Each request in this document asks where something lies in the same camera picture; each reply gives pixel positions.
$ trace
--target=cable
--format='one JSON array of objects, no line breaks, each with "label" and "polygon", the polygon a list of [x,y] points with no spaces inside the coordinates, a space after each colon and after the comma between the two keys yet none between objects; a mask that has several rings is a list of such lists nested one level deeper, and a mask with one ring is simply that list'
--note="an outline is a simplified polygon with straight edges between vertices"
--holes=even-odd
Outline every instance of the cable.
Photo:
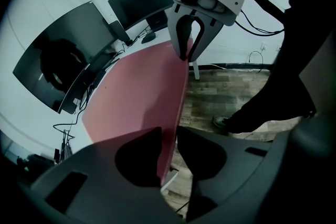
[{"label": "cable", "polygon": [[243,12],[242,9],[240,10],[240,12],[241,12],[242,14],[244,14],[244,16],[245,16],[246,20],[248,21],[248,23],[249,23],[254,29],[256,29],[257,31],[262,32],[262,33],[264,33],[264,34],[272,34],[272,33],[275,33],[274,31],[273,31],[273,32],[270,32],[270,31],[266,31],[266,30],[263,30],[263,29],[260,29],[260,28],[255,27],[255,26],[250,22],[250,20],[247,18],[246,14]]},{"label": "cable", "polygon": [[125,52],[124,50],[119,50],[111,59],[113,61],[113,59],[115,59],[117,56],[121,55],[121,51]]},{"label": "cable", "polygon": [[256,50],[254,50],[254,51],[252,51],[251,53],[250,53],[250,55],[248,56],[248,62],[250,63],[250,60],[251,60],[251,55],[252,55],[252,53],[253,52],[256,52],[256,53],[258,53],[258,54],[260,54],[260,56],[261,56],[261,59],[262,59],[262,64],[261,64],[261,69],[257,72],[257,73],[260,73],[261,72],[261,70],[263,69],[263,65],[264,65],[264,58],[263,58],[263,55],[260,53],[260,52],[258,52],[258,51],[256,51]]},{"label": "cable", "polygon": [[183,207],[185,207],[187,204],[189,204],[190,200],[187,201],[183,206],[181,206],[178,210],[175,211],[175,213],[177,213],[178,211],[180,211]]},{"label": "cable", "polygon": [[214,66],[214,67],[218,67],[218,68],[221,68],[221,69],[224,69],[224,70],[227,70],[227,68],[224,68],[224,67],[220,67],[220,66],[214,65],[213,63],[209,63],[209,65]]},{"label": "cable", "polygon": [[[86,89],[86,96],[88,96],[88,94],[89,94],[89,91],[88,91],[88,89]],[[82,100],[80,100],[80,104],[79,104],[79,110],[81,110],[83,107],[82,107]]]},{"label": "cable", "polygon": [[107,66],[107,67],[105,68],[105,71],[108,70],[114,63],[118,62],[119,60],[120,60],[120,58],[118,58],[118,59],[112,61],[112,62],[109,64],[109,66]]},{"label": "cable", "polygon": [[147,28],[148,28],[148,27],[149,27],[149,25],[147,25],[146,28],[143,29],[143,30],[142,30],[142,31],[135,37],[135,39],[133,40],[132,44],[130,44],[128,47],[131,47],[131,46],[138,40],[138,38],[143,38],[143,37],[148,33],[148,31],[147,31]]},{"label": "cable", "polygon": [[249,33],[252,34],[252,35],[259,36],[259,37],[270,37],[270,36],[275,36],[275,35],[277,35],[277,34],[279,34],[279,33],[281,33],[281,32],[284,31],[284,29],[283,29],[283,30],[281,30],[281,31],[276,31],[276,32],[274,32],[274,33],[272,33],[272,34],[261,35],[261,34],[253,33],[253,32],[251,32],[250,30],[247,30],[244,26],[240,25],[237,21],[235,21],[235,23],[236,23],[240,28],[242,28],[243,30],[249,32]]},{"label": "cable", "polygon": [[[63,133],[63,135],[64,135],[66,132],[68,132],[67,135],[70,137],[70,139],[75,138],[74,136],[72,136],[72,135],[69,134],[69,132],[70,132],[70,130],[71,130],[71,126],[77,124],[77,122],[78,122],[78,117],[79,117],[80,113],[83,112],[83,111],[85,110],[85,108],[87,107],[88,102],[89,102],[89,99],[90,99],[90,97],[91,97],[91,95],[92,95],[92,93],[93,93],[93,90],[94,90],[94,89],[93,89],[91,86],[92,86],[92,84],[89,86],[89,90],[87,89],[87,95],[86,95],[86,100],[85,100],[85,106],[84,106],[83,109],[80,109],[80,111],[78,112],[78,114],[77,114],[77,118],[76,118],[76,122],[75,122],[75,123],[59,123],[59,124],[55,124],[55,125],[53,125],[53,128],[56,129],[57,131]],[[66,126],[70,126],[70,129],[69,129],[69,130],[63,130],[63,131],[61,131],[59,128],[56,128],[56,126],[61,126],[61,125],[64,125],[64,126],[65,126],[65,125],[66,125]]]}]

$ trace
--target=white desk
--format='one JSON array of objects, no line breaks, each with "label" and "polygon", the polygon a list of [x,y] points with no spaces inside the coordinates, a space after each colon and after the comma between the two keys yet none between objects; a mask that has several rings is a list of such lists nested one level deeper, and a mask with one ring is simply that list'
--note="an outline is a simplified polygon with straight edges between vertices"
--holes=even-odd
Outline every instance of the white desk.
[{"label": "white desk", "polygon": [[[142,50],[142,49],[145,49],[145,48],[148,48],[148,47],[160,44],[160,43],[165,42],[165,41],[169,41],[171,39],[170,39],[168,28],[164,28],[164,29],[156,32],[156,38],[153,39],[152,41],[149,41],[147,43],[141,44],[141,40],[142,39],[138,39],[131,47],[128,47],[128,48],[125,47],[125,53],[120,54],[118,56],[118,58],[125,57],[125,56],[130,55],[130,54],[132,54],[134,52],[137,52],[139,50]],[[113,68],[113,66],[114,65],[112,65],[107,70],[105,76]],[[199,79],[199,73],[198,73],[197,63],[194,62],[193,66],[194,66],[194,70],[195,70],[195,78]],[[77,107],[77,109],[76,109],[76,114],[73,117],[73,120],[74,120],[73,122],[76,121],[76,117],[77,117],[78,112],[79,112],[79,107]],[[78,117],[78,123],[76,125],[73,125],[71,127],[71,130],[70,130],[70,133],[69,133],[70,135],[72,135],[72,136],[75,137],[74,139],[70,140],[70,146],[71,146],[71,149],[72,149],[73,153],[75,153],[75,152],[81,150],[82,148],[84,148],[84,147],[92,144],[92,140],[91,140],[88,132],[86,131],[86,129],[84,127],[84,124],[82,122],[82,119],[81,119],[82,116],[83,116],[83,113],[84,112],[82,112],[79,115],[79,117]]]}]

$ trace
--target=computer mouse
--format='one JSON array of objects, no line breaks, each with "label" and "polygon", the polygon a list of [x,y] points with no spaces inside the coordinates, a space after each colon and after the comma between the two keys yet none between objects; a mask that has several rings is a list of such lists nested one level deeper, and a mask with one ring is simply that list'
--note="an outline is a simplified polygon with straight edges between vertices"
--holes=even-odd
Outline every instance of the computer mouse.
[{"label": "computer mouse", "polygon": [[156,38],[155,33],[148,33],[145,35],[145,37],[142,39],[141,44],[147,43],[149,41],[152,41],[154,38]]}]

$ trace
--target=wall outlet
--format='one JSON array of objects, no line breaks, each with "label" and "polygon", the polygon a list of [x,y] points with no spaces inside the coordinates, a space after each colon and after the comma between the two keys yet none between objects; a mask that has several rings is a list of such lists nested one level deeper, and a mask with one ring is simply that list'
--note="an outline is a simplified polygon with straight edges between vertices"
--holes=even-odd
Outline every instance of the wall outlet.
[{"label": "wall outlet", "polygon": [[260,50],[261,50],[261,51],[266,50],[266,44],[267,44],[267,43],[264,42],[264,41],[261,43],[261,46],[260,46]]}]

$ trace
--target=monitor stand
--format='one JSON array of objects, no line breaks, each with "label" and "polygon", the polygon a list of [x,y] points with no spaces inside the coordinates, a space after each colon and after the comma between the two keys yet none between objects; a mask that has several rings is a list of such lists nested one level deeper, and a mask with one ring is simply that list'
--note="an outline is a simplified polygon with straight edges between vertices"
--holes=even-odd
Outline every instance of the monitor stand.
[{"label": "monitor stand", "polygon": [[156,38],[156,34],[153,31],[150,31],[145,35],[145,37],[142,39],[141,44],[147,43],[149,41],[152,41],[153,39]]},{"label": "monitor stand", "polygon": [[148,17],[146,21],[153,33],[167,27],[168,24],[168,18],[164,10]]}]

